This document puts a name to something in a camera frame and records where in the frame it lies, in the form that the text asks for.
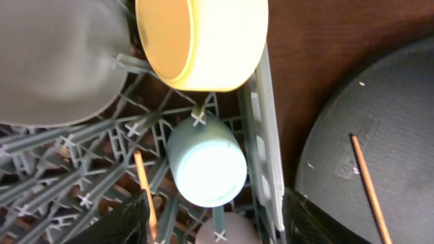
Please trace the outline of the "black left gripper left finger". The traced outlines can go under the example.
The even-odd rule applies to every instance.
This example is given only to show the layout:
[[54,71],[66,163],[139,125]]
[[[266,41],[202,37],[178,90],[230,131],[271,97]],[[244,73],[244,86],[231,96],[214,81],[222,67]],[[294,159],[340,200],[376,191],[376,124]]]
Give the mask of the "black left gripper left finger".
[[147,244],[149,216],[147,191],[141,190],[66,244]]

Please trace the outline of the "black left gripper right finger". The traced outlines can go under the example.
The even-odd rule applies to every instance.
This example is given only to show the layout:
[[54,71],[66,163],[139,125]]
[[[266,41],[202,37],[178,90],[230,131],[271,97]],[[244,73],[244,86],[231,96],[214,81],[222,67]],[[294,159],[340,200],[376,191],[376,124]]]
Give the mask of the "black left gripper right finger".
[[368,244],[296,190],[283,195],[285,238],[294,244]]

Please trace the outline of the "wooden chopstick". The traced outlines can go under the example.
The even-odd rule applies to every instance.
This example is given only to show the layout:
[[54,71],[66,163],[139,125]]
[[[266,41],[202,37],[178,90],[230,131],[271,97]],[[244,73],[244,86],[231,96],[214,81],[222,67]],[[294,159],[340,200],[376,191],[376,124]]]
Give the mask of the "wooden chopstick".
[[363,185],[366,189],[366,194],[368,196],[370,207],[372,210],[372,213],[374,215],[374,219],[378,228],[378,231],[380,233],[380,237],[382,239],[382,242],[384,244],[392,244],[392,239],[389,234],[389,230],[387,228],[387,224],[384,218],[384,215],[382,213],[380,203],[374,188],[374,184],[372,181],[372,178],[370,176],[368,166],[366,164],[365,157],[363,155],[363,151],[361,149],[359,140],[356,135],[350,134],[351,142],[353,145],[353,150],[355,152],[355,156],[357,159],[357,163],[359,166],[359,172],[361,175],[361,178],[363,180]]
[[149,182],[147,180],[146,172],[144,169],[144,163],[140,151],[134,153],[134,161],[136,164],[136,170],[138,172],[138,179],[142,190],[146,191],[146,197],[149,203],[149,228],[151,231],[152,239],[155,241],[157,238],[157,216],[153,205],[152,194],[150,192]]

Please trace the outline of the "pink plastic cup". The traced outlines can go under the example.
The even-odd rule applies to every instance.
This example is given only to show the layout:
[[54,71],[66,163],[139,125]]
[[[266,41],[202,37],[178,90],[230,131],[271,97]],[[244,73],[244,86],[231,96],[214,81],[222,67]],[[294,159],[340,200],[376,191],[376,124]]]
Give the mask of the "pink plastic cup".
[[[253,224],[238,213],[226,212],[226,241],[221,239],[222,244],[260,244],[260,238]],[[217,244],[214,239],[214,221],[208,219],[198,230],[195,244]]]

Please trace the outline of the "light blue plastic cup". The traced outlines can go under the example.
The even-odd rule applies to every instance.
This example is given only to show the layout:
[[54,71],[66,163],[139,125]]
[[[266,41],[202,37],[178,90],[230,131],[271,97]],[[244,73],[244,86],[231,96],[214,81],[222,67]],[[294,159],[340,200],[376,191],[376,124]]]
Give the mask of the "light blue plastic cup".
[[189,117],[167,141],[167,158],[179,193],[200,207],[233,200],[247,178],[247,162],[231,130],[214,116],[205,124]]

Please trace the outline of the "grey round plate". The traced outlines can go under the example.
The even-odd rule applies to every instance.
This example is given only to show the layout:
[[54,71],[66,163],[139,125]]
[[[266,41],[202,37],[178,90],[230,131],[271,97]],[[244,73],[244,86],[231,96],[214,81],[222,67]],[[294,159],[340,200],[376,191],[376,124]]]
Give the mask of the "grey round plate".
[[58,127],[95,117],[122,90],[127,4],[1,0],[1,122]]

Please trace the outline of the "yellow bowl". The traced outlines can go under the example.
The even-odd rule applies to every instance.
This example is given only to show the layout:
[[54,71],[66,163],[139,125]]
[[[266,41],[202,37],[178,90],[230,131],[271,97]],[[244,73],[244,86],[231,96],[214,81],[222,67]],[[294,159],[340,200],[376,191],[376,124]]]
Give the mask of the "yellow bowl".
[[267,42],[267,0],[136,0],[135,11],[149,64],[182,91],[237,89]]

